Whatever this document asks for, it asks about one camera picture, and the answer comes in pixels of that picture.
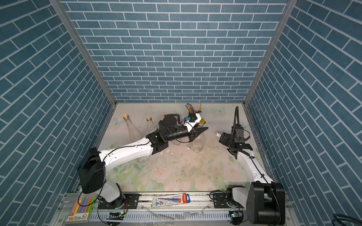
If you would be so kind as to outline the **tall gold-capped glass bottle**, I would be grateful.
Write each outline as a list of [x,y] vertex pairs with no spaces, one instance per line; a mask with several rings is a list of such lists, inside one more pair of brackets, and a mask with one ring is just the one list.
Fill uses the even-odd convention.
[[[205,120],[202,118],[198,123],[198,129],[204,128]],[[191,148],[194,152],[199,153],[204,147],[205,135],[202,133],[197,138],[195,138],[191,144]]]

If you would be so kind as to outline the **short corked glass bottle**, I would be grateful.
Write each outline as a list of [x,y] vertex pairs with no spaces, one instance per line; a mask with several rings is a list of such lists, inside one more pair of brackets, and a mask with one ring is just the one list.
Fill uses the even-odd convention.
[[155,132],[158,128],[157,125],[154,124],[152,117],[147,116],[146,120],[147,120],[147,134]]

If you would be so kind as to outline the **clear glass bottle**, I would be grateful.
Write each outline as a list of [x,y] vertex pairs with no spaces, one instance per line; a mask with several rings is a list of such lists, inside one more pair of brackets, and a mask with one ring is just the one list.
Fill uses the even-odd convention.
[[127,125],[129,137],[132,142],[139,141],[143,138],[143,135],[139,131],[139,129],[133,124],[131,118],[128,114],[123,114],[123,119]]

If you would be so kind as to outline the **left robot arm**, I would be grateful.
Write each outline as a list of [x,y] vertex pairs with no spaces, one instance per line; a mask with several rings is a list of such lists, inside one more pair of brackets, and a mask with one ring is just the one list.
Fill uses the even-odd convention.
[[136,142],[109,150],[87,150],[77,169],[82,194],[97,194],[112,209],[123,207],[126,197],[118,184],[107,180],[106,173],[134,159],[157,154],[173,140],[186,137],[189,142],[194,141],[208,129],[201,121],[199,113],[190,113],[183,124],[179,115],[165,115],[157,130]]

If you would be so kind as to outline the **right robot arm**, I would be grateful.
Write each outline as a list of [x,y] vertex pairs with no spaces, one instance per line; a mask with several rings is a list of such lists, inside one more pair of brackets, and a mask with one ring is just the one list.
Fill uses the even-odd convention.
[[222,133],[219,143],[241,164],[248,174],[250,187],[229,185],[225,191],[226,202],[243,208],[251,224],[283,226],[286,221],[285,189],[267,175],[255,159],[253,148],[247,143],[251,133],[244,137],[246,130],[239,120],[239,107],[235,107],[232,130]]

